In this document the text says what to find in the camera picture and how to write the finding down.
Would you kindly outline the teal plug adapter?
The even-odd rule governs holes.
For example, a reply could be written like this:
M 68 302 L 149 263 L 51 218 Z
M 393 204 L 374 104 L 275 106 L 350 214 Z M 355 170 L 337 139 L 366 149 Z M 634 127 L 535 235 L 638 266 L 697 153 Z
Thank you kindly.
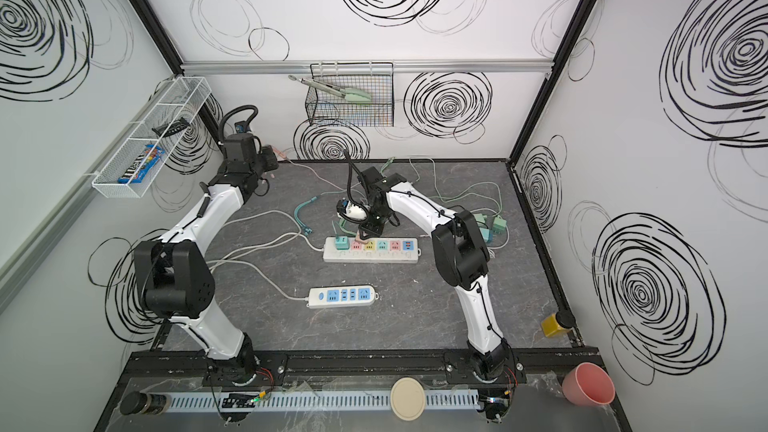
M 336 250 L 344 251 L 350 249 L 349 238 L 346 236 L 337 236 L 334 238 L 334 247 Z

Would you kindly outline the long colourful power strip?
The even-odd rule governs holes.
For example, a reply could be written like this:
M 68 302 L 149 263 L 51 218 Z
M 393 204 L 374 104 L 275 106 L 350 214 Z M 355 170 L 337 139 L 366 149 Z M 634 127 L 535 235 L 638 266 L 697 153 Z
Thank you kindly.
M 336 250 L 334 238 L 328 237 L 323 247 L 327 263 L 416 264 L 421 256 L 415 238 L 373 238 L 365 242 L 348 237 L 349 250 Z

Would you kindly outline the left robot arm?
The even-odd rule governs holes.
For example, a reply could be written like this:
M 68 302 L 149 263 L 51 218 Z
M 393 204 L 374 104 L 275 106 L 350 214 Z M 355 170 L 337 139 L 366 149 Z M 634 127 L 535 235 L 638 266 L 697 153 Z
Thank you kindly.
M 215 300 L 215 279 L 205 253 L 264 181 L 263 174 L 278 163 L 272 148 L 262 146 L 251 132 L 224 137 L 220 143 L 224 159 L 215 177 L 201 184 L 201 200 L 160 238 L 136 246 L 134 270 L 141 308 L 184 330 L 216 369 L 243 386 L 257 375 L 257 359 L 248 335 Z

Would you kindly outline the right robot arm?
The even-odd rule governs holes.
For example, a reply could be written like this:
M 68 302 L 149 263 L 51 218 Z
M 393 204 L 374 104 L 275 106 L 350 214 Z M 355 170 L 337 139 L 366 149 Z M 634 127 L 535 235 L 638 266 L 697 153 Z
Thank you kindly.
M 474 215 L 443 207 L 419 192 L 399 174 L 389 177 L 376 168 L 349 165 L 347 187 L 356 179 L 364 202 L 349 196 L 337 213 L 358 226 L 357 238 L 367 242 L 382 235 L 386 223 L 401 217 L 430 235 L 436 270 L 457 293 L 467 323 L 470 363 L 475 376 L 491 383 L 504 372 L 512 350 L 495 318 L 488 284 L 490 252 Z

